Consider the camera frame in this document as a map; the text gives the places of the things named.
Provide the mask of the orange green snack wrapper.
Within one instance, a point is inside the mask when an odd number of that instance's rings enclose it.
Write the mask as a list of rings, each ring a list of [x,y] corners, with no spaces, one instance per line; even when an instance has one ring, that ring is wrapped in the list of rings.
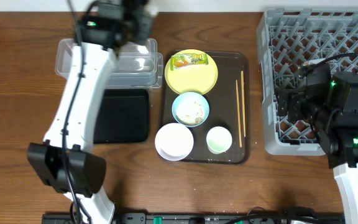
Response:
[[[190,65],[208,65],[208,55],[206,53],[196,54],[177,54],[170,58],[170,70],[177,70]]]

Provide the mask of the light blue rice bowl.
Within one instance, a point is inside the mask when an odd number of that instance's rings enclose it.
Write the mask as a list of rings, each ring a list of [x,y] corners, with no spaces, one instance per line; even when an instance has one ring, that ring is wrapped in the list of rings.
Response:
[[[207,99],[195,92],[186,92],[176,97],[172,103],[173,118],[189,128],[203,124],[209,116]]]

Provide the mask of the white pink bowl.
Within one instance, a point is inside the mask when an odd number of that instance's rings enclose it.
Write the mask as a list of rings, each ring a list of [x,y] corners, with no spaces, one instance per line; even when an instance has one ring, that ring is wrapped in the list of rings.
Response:
[[[155,149],[165,160],[180,161],[190,154],[194,142],[194,137],[186,126],[169,123],[158,130],[155,136]]]

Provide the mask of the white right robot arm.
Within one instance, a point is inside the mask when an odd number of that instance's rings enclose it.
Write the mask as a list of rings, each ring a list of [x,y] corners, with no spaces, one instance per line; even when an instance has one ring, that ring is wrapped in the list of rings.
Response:
[[[328,157],[339,187],[346,223],[358,223],[358,74],[331,73],[328,63],[303,65],[302,90],[283,88],[278,113],[305,120]]]

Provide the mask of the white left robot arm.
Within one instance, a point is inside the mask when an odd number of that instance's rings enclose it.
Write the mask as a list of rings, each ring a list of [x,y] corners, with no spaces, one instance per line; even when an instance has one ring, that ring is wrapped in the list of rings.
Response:
[[[97,14],[72,14],[75,46],[56,115],[27,160],[43,184],[71,199],[73,223],[111,223],[115,206],[103,187],[106,161],[93,154],[103,95],[123,45],[143,45],[158,8],[150,1],[93,1]]]

